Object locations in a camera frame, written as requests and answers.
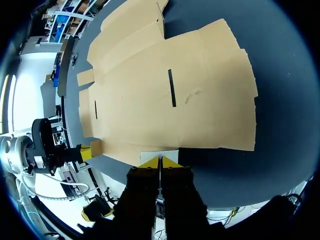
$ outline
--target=dark gray table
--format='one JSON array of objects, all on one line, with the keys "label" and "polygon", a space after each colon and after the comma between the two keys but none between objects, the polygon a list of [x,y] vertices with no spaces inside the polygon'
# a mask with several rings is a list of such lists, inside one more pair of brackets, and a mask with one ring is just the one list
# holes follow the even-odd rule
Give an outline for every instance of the dark gray table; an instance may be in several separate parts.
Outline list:
[{"label": "dark gray table", "polygon": [[[73,146],[88,143],[79,119],[76,74],[91,68],[89,45],[103,19],[124,0],[110,0],[75,47],[78,59],[67,79],[66,118]],[[194,170],[194,184],[210,208],[250,205],[283,194],[315,169],[320,146],[319,79],[295,26],[271,0],[169,0],[164,10],[170,38],[224,18],[256,77],[254,152],[230,149],[180,149],[179,162]],[[106,156],[89,164],[126,183],[129,165]]]}]

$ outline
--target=cable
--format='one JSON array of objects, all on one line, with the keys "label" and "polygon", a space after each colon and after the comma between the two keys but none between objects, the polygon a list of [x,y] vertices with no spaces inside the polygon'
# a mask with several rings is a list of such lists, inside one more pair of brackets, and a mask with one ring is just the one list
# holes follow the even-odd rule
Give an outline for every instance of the cable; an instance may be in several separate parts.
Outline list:
[{"label": "cable", "polygon": [[60,180],[57,180],[51,176],[48,176],[48,175],[45,175],[43,174],[43,176],[46,176],[47,178],[50,178],[60,184],[64,184],[64,185],[70,185],[70,186],[83,186],[83,187],[86,187],[86,191],[79,194],[79,195],[73,195],[73,196],[65,196],[65,197],[51,197],[51,196],[44,196],[44,195],[41,195],[41,194],[38,194],[36,193],[31,187],[29,187],[25,180],[24,180],[24,177],[27,176],[25,172],[21,172],[21,181],[23,183],[23,185],[25,186],[25,188],[30,192],[32,193],[33,195],[36,195],[38,196],[39,198],[42,198],[42,199],[46,199],[46,200],[52,200],[52,201],[70,201],[70,200],[75,200],[75,199],[79,199],[79,198],[82,198],[83,196],[87,195],[89,192],[90,192],[90,187],[85,184],[85,183],[75,183],[75,182],[64,182],[64,181],[60,181]]},{"label": "cable", "polygon": [[227,221],[225,221],[225,223],[223,224],[223,226],[226,226],[228,225],[230,222],[231,222],[231,219],[232,219],[232,214],[229,216],[229,219]]},{"label": "cable", "polygon": [[162,231],[163,230],[165,230],[165,229],[162,229],[162,230],[159,230],[159,231],[157,231],[154,235],[156,235],[157,233],[160,233],[160,236],[158,237],[158,239],[157,240],[159,240],[160,238],[161,238],[161,235],[162,235]]},{"label": "cable", "polygon": [[262,207],[254,207],[253,205],[250,205],[253,209],[261,209]]},{"label": "cable", "polygon": [[237,211],[236,213],[241,213],[243,210],[245,210],[246,206],[243,207],[243,209],[241,211]]},{"label": "cable", "polygon": [[231,214],[229,216],[213,216],[213,217],[207,217],[207,219],[211,220],[211,221],[222,221],[222,220],[226,220],[231,216]]}]

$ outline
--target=white sticker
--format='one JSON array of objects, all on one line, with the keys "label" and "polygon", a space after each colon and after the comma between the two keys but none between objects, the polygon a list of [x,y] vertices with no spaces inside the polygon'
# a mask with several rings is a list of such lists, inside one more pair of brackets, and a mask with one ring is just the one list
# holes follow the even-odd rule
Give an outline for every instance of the white sticker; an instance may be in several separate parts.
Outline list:
[{"label": "white sticker", "polygon": [[44,164],[44,161],[42,159],[42,156],[34,156],[34,161],[38,169],[45,169],[46,166]]}]

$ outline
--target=cardboard sheet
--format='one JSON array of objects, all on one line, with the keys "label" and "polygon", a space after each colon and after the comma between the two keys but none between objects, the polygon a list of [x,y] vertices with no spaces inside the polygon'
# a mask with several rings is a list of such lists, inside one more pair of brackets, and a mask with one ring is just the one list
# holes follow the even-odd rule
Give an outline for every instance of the cardboard sheet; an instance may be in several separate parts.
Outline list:
[{"label": "cardboard sheet", "polygon": [[96,67],[101,62],[101,57],[105,56],[116,45],[144,27],[156,23],[160,15],[160,5],[161,1],[159,4],[159,1],[141,0],[112,21],[108,21],[103,31],[92,41],[87,61],[93,67]]},{"label": "cardboard sheet", "polygon": [[[94,84],[79,93],[84,135],[100,138],[104,155],[135,166],[145,151],[253,151],[255,77],[227,23],[220,19],[164,40],[167,1],[163,8],[144,1],[117,8],[90,46],[97,61],[91,63]],[[120,34],[110,37],[115,30]],[[86,75],[78,81],[88,81]]]}]

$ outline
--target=shelving unit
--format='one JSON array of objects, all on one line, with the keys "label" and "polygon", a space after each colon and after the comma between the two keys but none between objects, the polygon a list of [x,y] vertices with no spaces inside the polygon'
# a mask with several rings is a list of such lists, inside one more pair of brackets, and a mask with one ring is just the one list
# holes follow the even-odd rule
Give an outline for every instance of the shelving unit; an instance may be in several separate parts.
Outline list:
[{"label": "shelving unit", "polygon": [[[50,30],[48,28],[45,28],[49,30],[49,34],[46,36],[46,42],[43,42],[43,44],[62,44],[63,40],[69,38],[70,36],[77,37],[78,32],[81,29],[83,30],[85,25],[87,25],[88,22],[91,22],[94,19],[95,12],[92,8],[98,1],[99,0],[65,0],[61,7],[54,6],[55,10],[50,13],[50,16],[54,16],[54,19],[51,24]],[[73,7],[73,9],[71,11],[68,11],[68,7]],[[79,11],[79,8],[81,7],[84,7],[85,10],[83,11],[83,13],[77,13]],[[63,22],[58,22],[59,16],[66,16],[67,19]],[[78,23],[78,25],[72,26],[72,23],[75,19],[80,19],[80,22]],[[63,26],[61,26],[62,30],[59,31],[60,35],[57,36],[57,34],[55,35],[55,32],[57,31],[59,24]],[[70,27],[76,29],[72,31],[72,33],[67,33],[67,30],[69,30]]]}]

